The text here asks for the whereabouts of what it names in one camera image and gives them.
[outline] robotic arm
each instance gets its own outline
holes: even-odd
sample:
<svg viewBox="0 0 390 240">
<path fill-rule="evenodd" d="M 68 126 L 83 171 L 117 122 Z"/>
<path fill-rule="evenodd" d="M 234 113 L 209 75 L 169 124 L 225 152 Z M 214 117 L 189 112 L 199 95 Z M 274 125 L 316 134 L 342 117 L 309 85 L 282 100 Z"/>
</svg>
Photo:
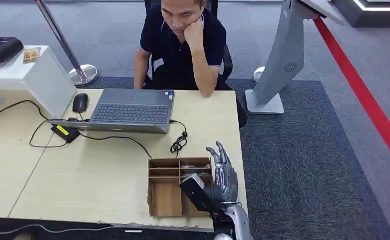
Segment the robotic arm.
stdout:
<svg viewBox="0 0 390 240">
<path fill-rule="evenodd" d="M 180 188 L 196 209 L 209 212 L 214 225 L 214 240 L 253 240 L 249 219 L 237 202 L 237 175 L 221 143 L 216 142 L 220 155 L 212 148 L 206 150 L 215 164 L 214 184 L 207 188 L 200 177 L 193 173 L 185 178 Z"/>
</svg>

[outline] cardboard box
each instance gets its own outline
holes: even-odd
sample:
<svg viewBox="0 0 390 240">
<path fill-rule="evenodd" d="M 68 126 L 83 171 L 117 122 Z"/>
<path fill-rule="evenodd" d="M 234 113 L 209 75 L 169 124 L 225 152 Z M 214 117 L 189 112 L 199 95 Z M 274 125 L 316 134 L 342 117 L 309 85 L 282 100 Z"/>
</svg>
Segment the cardboard box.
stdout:
<svg viewBox="0 0 390 240">
<path fill-rule="evenodd" d="M 152 217 L 207 217 L 196 210 L 182 193 L 181 181 L 197 173 L 206 186 L 212 183 L 211 160 L 208 157 L 158 158 L 148 162 L 148 205 Z"/>
</svg>

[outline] red floor stripe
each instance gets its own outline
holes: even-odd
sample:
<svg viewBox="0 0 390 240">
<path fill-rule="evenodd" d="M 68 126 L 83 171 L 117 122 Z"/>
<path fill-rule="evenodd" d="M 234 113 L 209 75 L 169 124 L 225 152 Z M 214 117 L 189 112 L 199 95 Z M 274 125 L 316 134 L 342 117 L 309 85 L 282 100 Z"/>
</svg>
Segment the red floor stripe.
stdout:
<svg viewBox="0 0 390 240">
<path fill-rule="evenodd" d="M 354 66 L 345 55 L 332 33 L 324 24 L 321 17 L 314 19 L 314 23 L 361 105 L 364 107 L 377 131 L 379 131 L 383 140 L 390 149 L 390 121 L 388 117 L 380 108 L 379 104 L 374 99 L 373 95 L 368 90 L 360 75 L 355 70 Z"/>
</svg>

